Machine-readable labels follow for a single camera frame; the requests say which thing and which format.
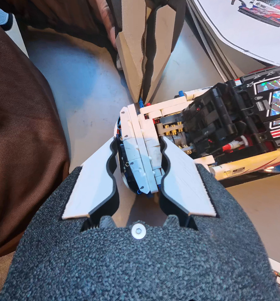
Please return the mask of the person's left hand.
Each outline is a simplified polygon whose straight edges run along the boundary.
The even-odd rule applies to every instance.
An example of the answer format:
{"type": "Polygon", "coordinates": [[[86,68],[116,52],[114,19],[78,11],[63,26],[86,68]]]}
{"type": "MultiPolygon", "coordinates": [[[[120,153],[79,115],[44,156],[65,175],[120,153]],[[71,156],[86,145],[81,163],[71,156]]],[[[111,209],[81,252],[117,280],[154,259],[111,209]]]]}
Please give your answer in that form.
{"type": "Polygon", "coordinates": [[[115,41],[115,23],[114,18],[111,13],[111,9],[108,6],[106,0],[88,0],[87,1],[94,11],[97,19],[104,25],[108,39],[110,40],[112,46],[117,51],[116,41],[115,41]]]}

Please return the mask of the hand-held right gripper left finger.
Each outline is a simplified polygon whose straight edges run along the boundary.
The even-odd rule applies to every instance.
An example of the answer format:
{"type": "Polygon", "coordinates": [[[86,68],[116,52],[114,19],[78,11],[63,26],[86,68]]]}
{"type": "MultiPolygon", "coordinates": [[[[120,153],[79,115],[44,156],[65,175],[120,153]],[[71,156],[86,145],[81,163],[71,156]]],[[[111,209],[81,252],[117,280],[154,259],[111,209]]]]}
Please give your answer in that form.
{"type": "Polygon", "coordinates": [[[86,218],[80,231],[100,226],[104,216],[112,217],[119,208],[119,192],[114,176],[117,169],[116,137],[111,137],[80,167],[62,220],[86,218]]]}

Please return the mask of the person's left forearm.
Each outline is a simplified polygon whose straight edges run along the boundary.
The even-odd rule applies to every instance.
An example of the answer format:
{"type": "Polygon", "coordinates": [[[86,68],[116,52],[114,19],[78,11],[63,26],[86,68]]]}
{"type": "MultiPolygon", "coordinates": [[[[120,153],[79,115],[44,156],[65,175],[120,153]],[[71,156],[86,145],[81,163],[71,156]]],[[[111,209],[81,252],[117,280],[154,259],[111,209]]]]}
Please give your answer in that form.
{"type": "Polygon", "coordinates": [[[13,14],[33,28],[51,28],[71,35],[106,32],[87,0],[14,0],[8,3],[13,14]]]}

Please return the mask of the grey desk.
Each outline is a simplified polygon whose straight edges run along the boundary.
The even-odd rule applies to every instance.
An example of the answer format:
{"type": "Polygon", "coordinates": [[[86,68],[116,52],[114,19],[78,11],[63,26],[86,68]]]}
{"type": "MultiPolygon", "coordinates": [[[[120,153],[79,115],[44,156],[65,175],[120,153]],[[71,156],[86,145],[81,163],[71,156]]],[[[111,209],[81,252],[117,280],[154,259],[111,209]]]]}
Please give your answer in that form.
{"type": "MultiPolygon", "coordinates": [[[[52,89],[71,172],[113,135],[119,110],[133,103],[124,75],[107,49],[50,29],[29,29],[16,20],[30,60],[52,89]]],[[[222,82],[220,75],[184,22],[153,102],[217,82],[222,82]]],[[[221,183],[248,214],[269,258],[280,262],[280,174],[262,179],[248,175],[221,183]]]]}

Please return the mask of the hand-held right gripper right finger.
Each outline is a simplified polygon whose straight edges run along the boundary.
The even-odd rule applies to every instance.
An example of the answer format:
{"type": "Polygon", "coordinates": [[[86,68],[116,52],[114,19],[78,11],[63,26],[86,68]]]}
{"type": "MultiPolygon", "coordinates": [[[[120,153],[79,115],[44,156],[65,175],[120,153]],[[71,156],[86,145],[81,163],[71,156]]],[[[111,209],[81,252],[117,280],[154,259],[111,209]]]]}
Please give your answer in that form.
{"type": "Polygon", "coordinates": [[[174,215],[178,225],[198,230],[194,216],[216,217],[195,161],[165,136],[161,137],[161,179],[159,204],[169,217],[174,215]]]}

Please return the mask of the white instruction booklet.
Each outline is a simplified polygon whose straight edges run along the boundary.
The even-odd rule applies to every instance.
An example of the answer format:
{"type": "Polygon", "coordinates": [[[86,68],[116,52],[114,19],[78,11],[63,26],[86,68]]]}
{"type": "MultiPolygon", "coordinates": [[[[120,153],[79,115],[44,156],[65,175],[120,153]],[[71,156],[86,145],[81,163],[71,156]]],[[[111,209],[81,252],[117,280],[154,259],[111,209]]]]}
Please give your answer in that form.
{"type": "Polygon", "coordinates": [[[280,1],[186,1],[223,81],[280,66],[280,1]]]}

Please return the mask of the blue grey cloth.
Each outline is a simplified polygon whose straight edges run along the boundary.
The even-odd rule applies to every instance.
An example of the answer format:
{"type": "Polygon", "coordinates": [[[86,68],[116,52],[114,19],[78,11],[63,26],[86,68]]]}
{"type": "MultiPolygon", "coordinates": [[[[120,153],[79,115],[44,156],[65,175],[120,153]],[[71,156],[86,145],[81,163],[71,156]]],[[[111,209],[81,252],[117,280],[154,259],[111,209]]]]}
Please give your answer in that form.
{"type": "Polygon", "coordinates": [[[13,15],[0,9],[0,27],[6,32],[13,27],[13,15]]]}

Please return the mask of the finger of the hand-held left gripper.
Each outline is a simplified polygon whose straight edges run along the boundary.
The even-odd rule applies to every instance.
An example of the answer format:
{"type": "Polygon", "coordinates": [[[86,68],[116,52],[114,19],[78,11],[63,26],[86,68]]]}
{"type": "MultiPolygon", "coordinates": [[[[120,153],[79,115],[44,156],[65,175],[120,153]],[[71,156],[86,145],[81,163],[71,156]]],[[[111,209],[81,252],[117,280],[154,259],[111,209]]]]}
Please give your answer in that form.
{"type": "Polygon", "coordinates": [[[169,5],[153,11],[147,21],[143,102],[150,101],[171,55],[176,11],[169,5]]]}
{"type": "Polygon", "coordinates": [[[116,46],[131,97],[138,103],[143,81],[143,39],[146,25],[144,0],[122,1],[122,31],[116,46]]]}

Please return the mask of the toy brick race car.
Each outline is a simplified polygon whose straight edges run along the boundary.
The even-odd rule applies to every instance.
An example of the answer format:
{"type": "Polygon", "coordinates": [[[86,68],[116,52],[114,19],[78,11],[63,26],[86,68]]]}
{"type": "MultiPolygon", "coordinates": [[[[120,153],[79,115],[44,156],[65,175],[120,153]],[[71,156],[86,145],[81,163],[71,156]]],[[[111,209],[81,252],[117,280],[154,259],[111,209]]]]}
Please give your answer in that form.
{"type": "Polygon", "coordinates": [[[136,194],[161,185],[162,137],[218,181],[272,173],[280,166],[280,66],[157,104],[130,104],[116,127],[122,179],[136,194]]]}

